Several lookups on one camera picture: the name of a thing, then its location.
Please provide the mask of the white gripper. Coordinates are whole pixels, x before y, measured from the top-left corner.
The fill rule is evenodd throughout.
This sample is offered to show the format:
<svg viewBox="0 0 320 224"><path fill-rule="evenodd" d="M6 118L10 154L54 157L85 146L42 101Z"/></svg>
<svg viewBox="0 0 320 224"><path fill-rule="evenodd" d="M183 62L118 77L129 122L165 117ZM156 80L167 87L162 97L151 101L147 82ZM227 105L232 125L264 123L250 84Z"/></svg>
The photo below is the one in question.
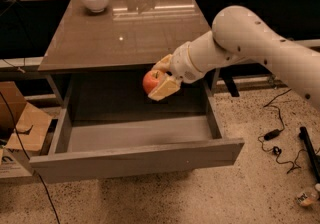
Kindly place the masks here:
<svg viewBox="0 0 320 224"><path fill-rule="evenodd" d="M160 101L179 91L181 81L191 84L204 77L204 73L199 71L191 60L190 45L190 42L184 43L172 55L166 55L152 67L153 70L161 72L169 71L173 76L165 74L148 94L150 99Z"/></svg>

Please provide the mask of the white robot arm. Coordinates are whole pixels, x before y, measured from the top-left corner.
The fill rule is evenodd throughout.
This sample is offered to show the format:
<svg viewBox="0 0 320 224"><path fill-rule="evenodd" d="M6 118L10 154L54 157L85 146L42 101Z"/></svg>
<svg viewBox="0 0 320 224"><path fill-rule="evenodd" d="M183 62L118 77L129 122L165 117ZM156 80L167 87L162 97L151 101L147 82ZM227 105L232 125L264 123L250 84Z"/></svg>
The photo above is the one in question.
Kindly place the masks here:
<svg viewBox="0 0 320 224"><path fill-rule="evenodd" d="M274 32L254 12L242 6L220 11L212 29L186 42L153 68L163 76L148 97L160 101L211 70L252 60L320 108L320 55Z"/></svg>

